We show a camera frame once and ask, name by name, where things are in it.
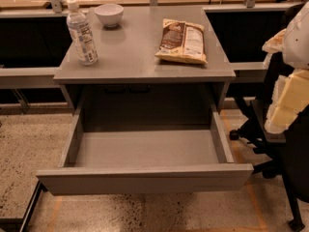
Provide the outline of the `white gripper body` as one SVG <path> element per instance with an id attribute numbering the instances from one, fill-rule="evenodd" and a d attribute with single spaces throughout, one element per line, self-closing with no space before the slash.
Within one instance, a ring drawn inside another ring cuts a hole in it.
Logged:
<path id="1" fill-rule="evenodd" d="M 275 82 L 280 75 L 288 76 L 292 73 L 292 67 L 283 61 L 281 52 L 274 53 L 270 59 L 267 74 L 264 80 L 263 100 L 271 103 Z"/>

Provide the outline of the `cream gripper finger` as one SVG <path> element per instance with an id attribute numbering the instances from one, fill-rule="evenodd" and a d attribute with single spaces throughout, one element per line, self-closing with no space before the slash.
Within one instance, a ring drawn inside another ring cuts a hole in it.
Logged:
<path id="1" fill-rule="evenodd" d="M 272 38 L 267 40 L 262 46 L 262 51 L 267 53 L 277 53 L 283 50 L 283 39 L 285 36 L 286 30 L 283 29 L 275 34 Z"/>
<path id="2" fill-rule="evenodd" d="M 287 130 L 309 104 L 309 71 L 296 69 L 289 76 L 280 75 L 271 100 L 265 129 L 269 133 L 279 134 Z"/>

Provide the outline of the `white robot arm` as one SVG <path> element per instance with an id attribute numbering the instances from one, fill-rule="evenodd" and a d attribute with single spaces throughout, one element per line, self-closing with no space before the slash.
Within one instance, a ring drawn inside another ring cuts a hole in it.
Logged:
<path id="1" fill-rule="evenodd" d="M 309 104 L 309 2 L 286 29 L 264 43 L 262 50 L 281 52 L 283 62 L 294 68 L 291 74 L 280 75 L 275 81 L 267 111 L 265 129 L 278 134 L 287 130 Z"/>

